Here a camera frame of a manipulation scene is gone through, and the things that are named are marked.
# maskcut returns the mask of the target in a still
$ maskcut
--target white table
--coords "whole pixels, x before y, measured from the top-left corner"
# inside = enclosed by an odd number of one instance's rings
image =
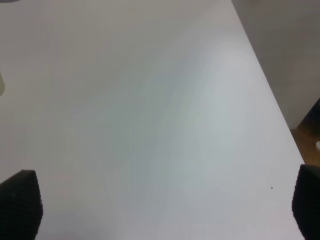
[[[303,163],[229,0],[0,5],[0,180],[39,240],[302,240]]]

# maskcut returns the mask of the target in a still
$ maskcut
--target white tabletop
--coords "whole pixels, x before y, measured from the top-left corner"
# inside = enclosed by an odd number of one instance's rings
[[[303,163],[229,0],[0,5],[0,180],[39,240],[301,240]]]

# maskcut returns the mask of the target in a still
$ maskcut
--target white wall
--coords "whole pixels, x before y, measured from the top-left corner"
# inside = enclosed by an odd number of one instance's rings
[[[320,3],[233,0],[290,129],[320,98]]]
[[[301,239],[302,159],[230,1],[21,0],[0,32],[0,181],[36,170],[39,240]]]

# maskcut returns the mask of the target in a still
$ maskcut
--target wooden floor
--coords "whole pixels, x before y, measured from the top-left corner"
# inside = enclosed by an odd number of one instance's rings
[[[301,125],[291,130],[291,133],[304,162],[320,167],[320,151],[316,149],[316,142],[320,141],[320,136],[315,136]]]

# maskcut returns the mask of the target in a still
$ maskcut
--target black textured object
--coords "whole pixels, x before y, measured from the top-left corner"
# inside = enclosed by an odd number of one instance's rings
[[[306,240],[320,240],[320,168],[302,164],[292,200],[293,216]]]
[[[0,240],[34,240],[42,216],[34,170],[22,170],[0,184]]]

